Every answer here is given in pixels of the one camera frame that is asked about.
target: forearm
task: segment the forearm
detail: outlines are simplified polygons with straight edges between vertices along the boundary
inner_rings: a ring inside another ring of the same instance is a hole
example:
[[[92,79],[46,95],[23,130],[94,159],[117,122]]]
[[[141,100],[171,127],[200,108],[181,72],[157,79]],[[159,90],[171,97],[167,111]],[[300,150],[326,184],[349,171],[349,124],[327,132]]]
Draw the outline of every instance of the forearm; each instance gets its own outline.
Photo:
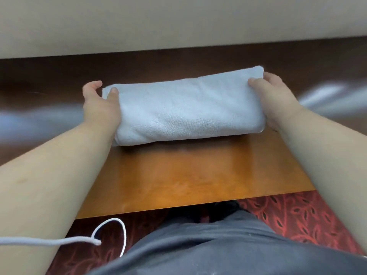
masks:
[[[0,227],[0,236],[64,238],[107,158],[111,141],[109,135],[81,124],[1,166],[0,219],[6,226]],[[1,247],[0,273],[40,274],[56,251]]]
[[[279,128],[321,196],[367,250],[367,137],[307,109]]]

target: person's right arm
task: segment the person's right arm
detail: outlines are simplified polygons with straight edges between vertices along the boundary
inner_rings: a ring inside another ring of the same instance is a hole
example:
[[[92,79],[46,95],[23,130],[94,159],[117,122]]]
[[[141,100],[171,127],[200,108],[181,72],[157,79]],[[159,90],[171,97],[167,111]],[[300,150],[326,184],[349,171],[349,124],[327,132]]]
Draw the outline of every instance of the person's right arm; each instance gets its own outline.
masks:
[[[270,73],[248,81],[321,196],[367,251],[367,136],[301,106]]]

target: folded white cloth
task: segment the folded white cloth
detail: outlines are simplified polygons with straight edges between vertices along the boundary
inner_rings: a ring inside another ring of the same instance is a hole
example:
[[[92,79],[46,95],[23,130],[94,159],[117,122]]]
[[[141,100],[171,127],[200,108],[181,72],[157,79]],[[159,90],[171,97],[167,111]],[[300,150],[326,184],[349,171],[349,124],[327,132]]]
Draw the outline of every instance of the folded white cloth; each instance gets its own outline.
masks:
[[[112,87],[119,90],[122,122],[115,141],[133,146],[259,133],[265,117],[247,80],[262,78],[263,73],[257,66],[199,78],[105,87],[103,98]]]

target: person's left arm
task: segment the person's left arm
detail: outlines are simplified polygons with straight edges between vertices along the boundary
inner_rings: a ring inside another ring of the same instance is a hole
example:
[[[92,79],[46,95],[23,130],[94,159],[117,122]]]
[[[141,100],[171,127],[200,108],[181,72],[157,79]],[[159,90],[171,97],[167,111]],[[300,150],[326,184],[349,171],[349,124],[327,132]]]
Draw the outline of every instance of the person's left arm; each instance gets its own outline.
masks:
[[[117,90],[83,87],[84,122],[0,167],[0,236],[64,238],[121,122]],[[0,274],[45,274],[58,247],[0,246]]]

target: floral carpet pattern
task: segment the floral carpet pattern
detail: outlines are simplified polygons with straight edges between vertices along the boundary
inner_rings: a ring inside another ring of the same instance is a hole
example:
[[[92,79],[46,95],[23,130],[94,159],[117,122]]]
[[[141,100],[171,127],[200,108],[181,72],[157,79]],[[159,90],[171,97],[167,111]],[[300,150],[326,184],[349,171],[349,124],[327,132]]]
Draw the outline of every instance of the floral carpet pattern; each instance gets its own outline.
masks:
[[[239,200],[241,206],[268,224],[276,233],[294,241],[324,245],[333,249],[364,254],[343,224],[316,191]],[[167,209],[120,214],[126,225],[126,251],[154,231]],[[95,227],[112,216],[79,219],[67,236],[90,236]],[[75,243],[62,246],[47,275],[82,275],[117,258],[123,245],[120,224],[106,224],[98,233],[101,246]]]

